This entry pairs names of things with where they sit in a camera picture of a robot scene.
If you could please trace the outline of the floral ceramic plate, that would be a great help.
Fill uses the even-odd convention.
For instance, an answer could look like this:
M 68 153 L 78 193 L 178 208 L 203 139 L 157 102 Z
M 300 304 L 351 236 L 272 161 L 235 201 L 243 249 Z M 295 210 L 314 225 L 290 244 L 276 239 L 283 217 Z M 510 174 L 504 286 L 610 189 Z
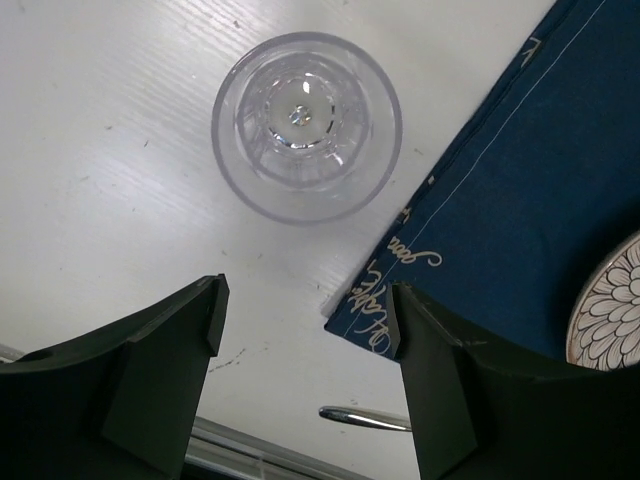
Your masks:
M 639 236 L 618 246 L 599 266 L 574 305 L 566 361 L 612 371 L 639 363 Z

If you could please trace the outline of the clear drinking glass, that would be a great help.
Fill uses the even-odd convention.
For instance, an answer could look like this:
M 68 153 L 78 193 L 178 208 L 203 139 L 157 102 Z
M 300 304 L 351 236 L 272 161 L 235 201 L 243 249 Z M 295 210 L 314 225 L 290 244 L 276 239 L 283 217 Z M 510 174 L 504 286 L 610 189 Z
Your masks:
M 222 177 L 248 207 L 287 225 L 367 206 L 390 180 L 402 136 L 399 99 L 382 67 L 322 32 L 280 35 L 247 52 L 212 109 Z

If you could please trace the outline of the blue fish placemat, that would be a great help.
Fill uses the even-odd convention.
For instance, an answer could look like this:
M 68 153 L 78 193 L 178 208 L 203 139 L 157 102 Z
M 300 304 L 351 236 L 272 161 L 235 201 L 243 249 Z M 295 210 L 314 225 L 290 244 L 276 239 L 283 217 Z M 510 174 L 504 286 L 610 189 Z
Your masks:
M 375 247 L 325 330 L 392 354 L 405 282 L 565 356 L 592 272 L 639 228 L 639 5 L 558 1 Z

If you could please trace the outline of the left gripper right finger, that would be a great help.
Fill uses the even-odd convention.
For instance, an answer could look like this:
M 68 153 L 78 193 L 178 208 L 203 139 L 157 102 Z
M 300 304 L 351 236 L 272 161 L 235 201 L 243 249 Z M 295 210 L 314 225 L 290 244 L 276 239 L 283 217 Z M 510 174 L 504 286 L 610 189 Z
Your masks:
M 387 294 L 424 479 L 635 479 L 639 370 L 557 361 L 404 283 Z

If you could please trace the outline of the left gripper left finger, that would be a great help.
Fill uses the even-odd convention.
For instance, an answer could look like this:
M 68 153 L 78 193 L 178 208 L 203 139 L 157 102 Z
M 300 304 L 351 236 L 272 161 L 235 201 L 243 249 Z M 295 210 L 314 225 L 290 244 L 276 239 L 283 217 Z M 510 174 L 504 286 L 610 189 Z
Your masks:
M 181 475 L 229 299 L 223 275 L 1 367 L 5 479 Z

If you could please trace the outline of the silver fork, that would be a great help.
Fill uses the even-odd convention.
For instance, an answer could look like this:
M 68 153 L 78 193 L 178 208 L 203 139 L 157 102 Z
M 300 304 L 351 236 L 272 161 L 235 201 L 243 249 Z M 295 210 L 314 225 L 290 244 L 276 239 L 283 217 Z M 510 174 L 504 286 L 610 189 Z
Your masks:
M 358 427 L 378 430 L 411 432 L 408 417 L 356 407 L 322 406 L 319 416 L 323 419 Z

